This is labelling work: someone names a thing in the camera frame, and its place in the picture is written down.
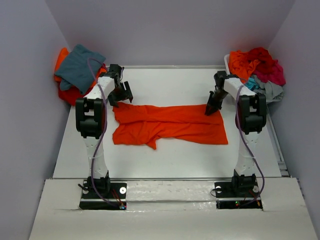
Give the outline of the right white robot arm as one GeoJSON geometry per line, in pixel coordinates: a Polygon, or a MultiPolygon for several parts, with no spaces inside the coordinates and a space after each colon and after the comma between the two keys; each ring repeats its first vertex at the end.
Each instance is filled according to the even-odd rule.
{"type": "Polygon", "coordinates": [[[209,94],[205,115],[210,116],[222,109],[223,100],[231,95],[235,100],[235,125],[239,132],[238,160],[231,181],[215,183],[215,196],[244,198],[249,192],[262,190],[258,187],[256,171],[264,177],[254,154],[258,138],[267,123],[266,96],[250,90],[242,79],[226,71],[214,74],[215,89],[209,94]]]}

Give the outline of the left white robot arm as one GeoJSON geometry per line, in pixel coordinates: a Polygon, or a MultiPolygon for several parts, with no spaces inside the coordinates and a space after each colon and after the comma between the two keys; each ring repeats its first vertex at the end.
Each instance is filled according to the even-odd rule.
{"type": "Polygon", "coordinates": [[[118,102],[133,100],[129,83],[122,81],[123,70],[122,66],[111,64],[99,75],[97,85],[75,102],[76,130],[83,138],[89,161],[89,175],[81,186],[85,198],[106,198],[111,191],[103,137],[107,130],[107,104],[119,107],[118,102]]]}

